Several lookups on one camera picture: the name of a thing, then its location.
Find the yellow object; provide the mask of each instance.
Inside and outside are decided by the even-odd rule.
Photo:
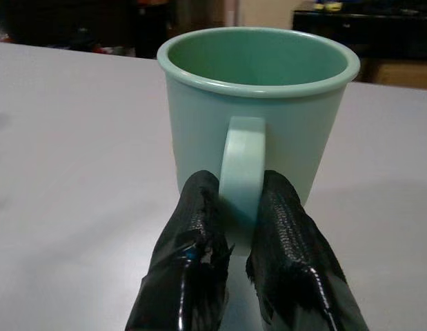
[[[342,9],[342,2],[327,2],[325,9],[329,12],[338,12]]]

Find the green mug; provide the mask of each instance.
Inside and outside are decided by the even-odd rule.
[[[306,202],[346,84],[359,71],[347,47],[302,32],[214,28],[165,42],[172,144],[181,190],[208,170],[230,211],[236,254],[250,250],[264,170]]]

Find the mug rim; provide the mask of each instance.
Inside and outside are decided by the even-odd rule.
[[[239,83],[231,83],[227,81],[219,81],[210,79],[190,72],[176,66],[168,57],[169,50],[173,45],[180,41],[197,37],[199,35],[207,35],[214,33],[224,33],[230,31],[258,31],[269,32],[284,35],[296,35],[306,39],[312,39],[323,43],[333,50],[342,54],[346,60],[345,69],[335,76],[320,81],[310,83],[293,84],[293,85],[246,85]],[[320,37],[314,34],[309,34],[294,30],[283,30],[277,28],[258,28],[258,27],[222,27],[198,30],[181,34],[173,37],[165,42],[157,53],[157,60],[166,74],[170,75],[186,85],[202,90],[215,92],[219,94],[227,94],[235,97],[252,97],[252,98],[284,98],[284,97],[305,97],[308,95],[320,94],[336,90],[344,87],[348,82],[352,81],[360,69],[360,60],[357,55],[348,47],[337,43],[336,41]]]

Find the white table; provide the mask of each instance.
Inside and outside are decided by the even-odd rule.
[[[123,330],[178,196],[155,61],[0,44],[0,330]],[[427,91],[350,84],[306,209],[371,330],[427,330]]]

